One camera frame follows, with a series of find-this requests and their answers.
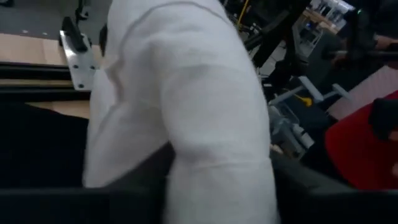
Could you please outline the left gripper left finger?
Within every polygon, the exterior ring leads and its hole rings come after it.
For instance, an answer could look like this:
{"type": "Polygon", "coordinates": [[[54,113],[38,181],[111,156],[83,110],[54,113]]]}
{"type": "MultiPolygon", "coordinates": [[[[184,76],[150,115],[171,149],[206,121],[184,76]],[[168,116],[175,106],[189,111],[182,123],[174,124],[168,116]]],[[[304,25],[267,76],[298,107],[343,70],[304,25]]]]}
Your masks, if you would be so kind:
{"type": "Polygon", "coordinates": [[[174,148],[167,142],[106,187],[114,190],[150,190],[162,185],[175,159],[174,148]]]}

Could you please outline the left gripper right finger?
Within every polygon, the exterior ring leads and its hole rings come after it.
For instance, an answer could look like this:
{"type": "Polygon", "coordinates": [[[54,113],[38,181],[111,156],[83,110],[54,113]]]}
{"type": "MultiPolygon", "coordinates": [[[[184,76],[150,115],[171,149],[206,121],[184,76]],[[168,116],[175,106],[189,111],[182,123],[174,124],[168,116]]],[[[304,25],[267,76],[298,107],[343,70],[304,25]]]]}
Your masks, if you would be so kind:
{"type": "Polygon", "coordinates": [[[346,193],[353,189],[311,170],[299,161],[272,151],[270,154],[275,175],[277,190],[298,191],[306,193],[346,193]]]}

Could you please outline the white t-shirt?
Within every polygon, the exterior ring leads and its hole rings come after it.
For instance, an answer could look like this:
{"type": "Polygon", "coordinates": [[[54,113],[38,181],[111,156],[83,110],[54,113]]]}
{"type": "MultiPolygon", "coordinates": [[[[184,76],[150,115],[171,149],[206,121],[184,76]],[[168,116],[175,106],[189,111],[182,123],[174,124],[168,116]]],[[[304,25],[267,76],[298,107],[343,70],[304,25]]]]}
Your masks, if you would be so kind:
{"type": "Polygon", "coordinates": [[[95,73],[83,185],[166,142],[166,224],[277,224],[267,105],[218,0],[113,0],[95,73]]]}

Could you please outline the dark navy garment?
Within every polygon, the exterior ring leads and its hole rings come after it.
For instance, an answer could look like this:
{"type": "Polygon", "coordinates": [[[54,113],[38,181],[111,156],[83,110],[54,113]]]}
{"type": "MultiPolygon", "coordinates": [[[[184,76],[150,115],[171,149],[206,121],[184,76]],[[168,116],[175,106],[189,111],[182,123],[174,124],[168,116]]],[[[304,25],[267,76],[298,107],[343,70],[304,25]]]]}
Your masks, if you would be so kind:
{"type": "Polygon", "coordinates": [[[371,105],[369,124],[373,133],[382,140],[390,139],[398,131],[398,99],[377,98],[371,105]]]}

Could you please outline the black t-shirt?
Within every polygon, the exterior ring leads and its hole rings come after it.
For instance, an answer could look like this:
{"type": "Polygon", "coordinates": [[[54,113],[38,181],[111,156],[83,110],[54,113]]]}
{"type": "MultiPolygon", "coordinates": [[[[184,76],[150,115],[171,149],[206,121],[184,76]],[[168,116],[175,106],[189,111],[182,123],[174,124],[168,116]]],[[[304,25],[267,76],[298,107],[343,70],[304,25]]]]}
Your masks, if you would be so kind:
{"type": "Polygon", "coordinates": [[[81,187],[88,120],[0,103],[0,189],[81,187]]]}

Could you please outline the red plastic laundry basket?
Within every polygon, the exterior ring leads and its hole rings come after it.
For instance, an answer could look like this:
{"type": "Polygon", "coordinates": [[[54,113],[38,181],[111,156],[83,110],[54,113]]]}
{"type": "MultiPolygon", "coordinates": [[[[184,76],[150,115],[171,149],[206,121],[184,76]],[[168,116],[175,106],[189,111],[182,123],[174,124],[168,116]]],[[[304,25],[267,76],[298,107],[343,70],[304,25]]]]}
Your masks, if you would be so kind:
{"type": "MultiPolygon", "coordinates": [[[[384,98],[398,99],[398,90],[384,98]]],[[[372,103],[328,129],[326,151],[341,176],[357,189],[398,189],[398,131],[388,140],[373,133],[372,103]]]]}

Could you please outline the silver mounting plate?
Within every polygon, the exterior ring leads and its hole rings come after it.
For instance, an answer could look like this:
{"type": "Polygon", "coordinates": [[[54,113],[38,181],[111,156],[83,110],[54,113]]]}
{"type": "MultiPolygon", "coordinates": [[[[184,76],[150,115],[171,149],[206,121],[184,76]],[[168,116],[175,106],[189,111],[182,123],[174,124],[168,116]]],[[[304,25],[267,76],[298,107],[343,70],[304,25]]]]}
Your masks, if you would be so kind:
{"type": "Polygon", "coordinates": [[[62,48],[74,89],[77,91],[91,91],[98,63],[95,59],[94,51],[90,47],[89,38],[85,34],[82,34],[82,37],[83,43],[88,47],[86,52],[77,51],[72,44],[72,38],[68,37],[65,31],[60,31],[62,48]]]}

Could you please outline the person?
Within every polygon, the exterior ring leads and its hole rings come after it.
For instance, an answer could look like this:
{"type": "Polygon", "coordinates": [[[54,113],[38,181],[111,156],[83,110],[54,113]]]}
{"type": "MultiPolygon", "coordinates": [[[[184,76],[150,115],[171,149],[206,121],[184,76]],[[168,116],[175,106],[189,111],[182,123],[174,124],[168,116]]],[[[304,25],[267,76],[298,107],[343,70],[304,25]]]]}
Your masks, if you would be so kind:
{"type": "Polygon", "coordinates": [[[339,46],[323,48],[322,59],[348,67],[379,61],[398,70],[398,0],[344,0],[353,9],[344,15],[339,46]]]}

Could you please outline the black aluminium rig frame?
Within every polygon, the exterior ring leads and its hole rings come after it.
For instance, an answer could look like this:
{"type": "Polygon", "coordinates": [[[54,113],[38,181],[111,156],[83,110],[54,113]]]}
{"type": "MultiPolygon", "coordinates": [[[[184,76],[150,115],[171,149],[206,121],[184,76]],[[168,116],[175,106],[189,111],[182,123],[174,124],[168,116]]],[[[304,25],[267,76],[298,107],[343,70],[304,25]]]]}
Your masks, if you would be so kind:
{"type": "Polygon", "coordinates": [[[89,91],[75,89],[67,66],[0,62],[0,102],[89,99],[89,91]]]}

